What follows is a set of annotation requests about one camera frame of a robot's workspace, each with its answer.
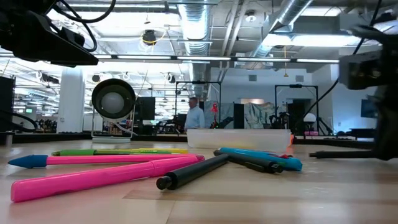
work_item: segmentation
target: pink highlighter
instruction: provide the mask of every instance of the pink highlighter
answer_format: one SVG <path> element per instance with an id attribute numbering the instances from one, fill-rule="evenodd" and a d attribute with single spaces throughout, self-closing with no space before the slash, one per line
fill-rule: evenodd
<path id="1" fill-rule="evenodd" d="M 23 202 L 145 177 L 157 177 L 204 159 L 203 156 L 161 159 L 140 164 L 18 180 L 11 186 L 11 200 L 13 202 Z"/>

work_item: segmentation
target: white shirt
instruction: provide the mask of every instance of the white shirt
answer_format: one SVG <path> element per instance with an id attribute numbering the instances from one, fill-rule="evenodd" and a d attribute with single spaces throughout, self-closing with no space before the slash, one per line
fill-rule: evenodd
<path id="1" fill-rule="evenodd" d="M 189 109 L 185 129 L 205 128 L 205 114 L 199 106 Z"/>

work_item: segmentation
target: desk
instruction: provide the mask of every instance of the desk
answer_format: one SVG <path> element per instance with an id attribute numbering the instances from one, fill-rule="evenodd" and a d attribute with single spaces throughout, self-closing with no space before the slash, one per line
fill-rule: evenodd
<path id="1" fill-rule="evenodd" d="M 287 153 L 303 161 L 303 171 L 262 174 L 228 163 L 176 191 L 161 193 L 156 178 L 110 185 L 12 204 L 15 180 L 117 165 L 48 166 L 22 169 L 7 161 L 29 154 L 79 148 L 179 147 L 187 143 L 93 144 L 65 141 L 14 144 L 0 148 L 0 223 L 16 224 L 260 224 L 398 223 L 398 161 L 309 158 L 331 146 L 294 146 Z M 190 149 L 212 157 L 212 150 Z"/>

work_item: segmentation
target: man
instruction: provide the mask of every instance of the man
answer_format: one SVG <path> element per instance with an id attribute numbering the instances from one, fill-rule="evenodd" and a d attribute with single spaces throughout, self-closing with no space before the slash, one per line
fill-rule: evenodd
<path id="1" fill-rule="evenodd" d="M 198 98 L 189 98 L 189 108 L 184 129 L 205 128 L 205 114 L 198 106 Z"/>

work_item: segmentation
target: black marker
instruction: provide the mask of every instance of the black marker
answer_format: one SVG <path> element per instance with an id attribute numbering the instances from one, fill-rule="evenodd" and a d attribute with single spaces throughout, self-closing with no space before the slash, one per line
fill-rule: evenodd
<path id="1" fill-rule="evenodd" d="M 267 172 L 270 174 L 274 174 L 276 172 L 281 173 L 283 171 L 283 167 L 281 165 L 278 165 L 276 162 L 268 161 L 265 159 L 256 159 L 251 156 L 245 156 L 239 153 L 221 152 L 220 150 L 214 151 L 215 156 L 225 154 L 229 156 L 228 160 L 230 162 L 244 165 L 247 168 L 256 170 L 258 172 Z"/>
<path id="2" fill-rule="evenodd" d="M 194 165 L 168 172 L 164 175 L 164 177 L 157 179 L 156 186 L 160 190 L 166 188 L 169 190 L 175 190 L 180 186 L 187 184 L 202 175 L 205 175 L 213 169 L 226 164 L 227 162 L 228 155 L 224 154 L 202 162 L 198 162 Z"/>

